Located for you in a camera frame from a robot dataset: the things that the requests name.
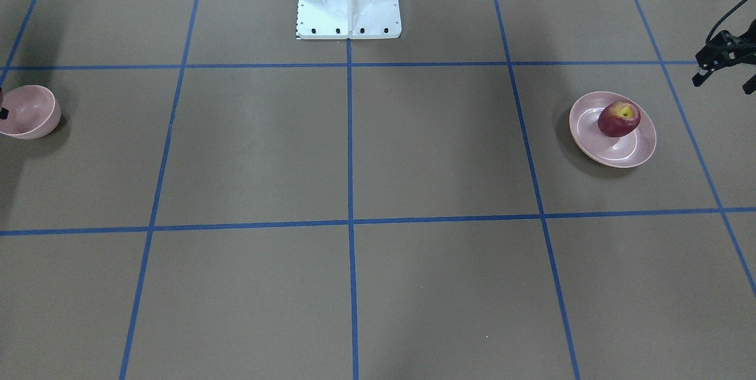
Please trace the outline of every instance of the pink bowl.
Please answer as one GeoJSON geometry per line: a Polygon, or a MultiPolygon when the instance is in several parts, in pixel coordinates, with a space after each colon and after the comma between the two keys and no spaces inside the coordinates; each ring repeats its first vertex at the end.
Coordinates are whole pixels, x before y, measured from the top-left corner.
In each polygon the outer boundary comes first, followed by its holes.
{"type": "Polygon", "coordinates": [[[583,95],[570,110],[570,132],[580,149],[600,164],[620,168],[636,167],[654,154],[656,128],[648,114],[639,106],[640,124],[633,132],[621,138],[604,135],[599,130],[599,115],[607,105],[618,100],[632,102],[614,92],[591,92],[583,95]]]}
{"type": "Polygon", "coordinates": [[[3,97],[8,119],[0,119],[0,133],[19,139],[41,138],[60,122],[60,104],[44,86],[28,85],[3,97]]]}

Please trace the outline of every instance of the apple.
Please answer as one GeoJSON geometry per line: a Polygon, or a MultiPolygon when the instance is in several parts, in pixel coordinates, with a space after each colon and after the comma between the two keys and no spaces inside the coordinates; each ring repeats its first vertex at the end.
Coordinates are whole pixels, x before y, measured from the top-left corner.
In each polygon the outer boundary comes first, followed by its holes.
{"type": "Polygon", "coordinates": [[[612,138],[621,138],[640,124],[640,108],[632,102],[610,103],[599,115],[599,130],[612,138]]]}

